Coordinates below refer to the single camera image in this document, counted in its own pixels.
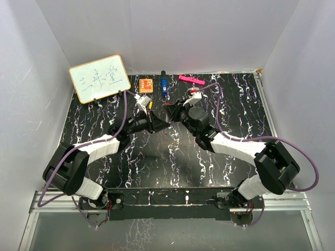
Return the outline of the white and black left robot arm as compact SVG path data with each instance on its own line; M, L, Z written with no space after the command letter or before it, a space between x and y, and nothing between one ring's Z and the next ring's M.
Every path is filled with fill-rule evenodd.
M153 112L139 112L136 116L116 120L103 136L79 144L60 144L43 172L43 179L67 196L78 195L101 209L107 205L106 189L86 178L89 164L107 155L122 152L132 134L147 131L151 134L168 128L170 124Z

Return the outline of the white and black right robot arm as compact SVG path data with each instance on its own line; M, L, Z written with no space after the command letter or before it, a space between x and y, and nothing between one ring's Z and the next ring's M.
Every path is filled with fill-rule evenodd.
M225 197L214 196L216 206L244 208L257 196L282 195L300 171L297 162L278 140L264 143L227 138L210 125L203 108L180 101L164 105L164 109L171 121L184 125L201 149L230 155L256 167L256 175L241 181Z

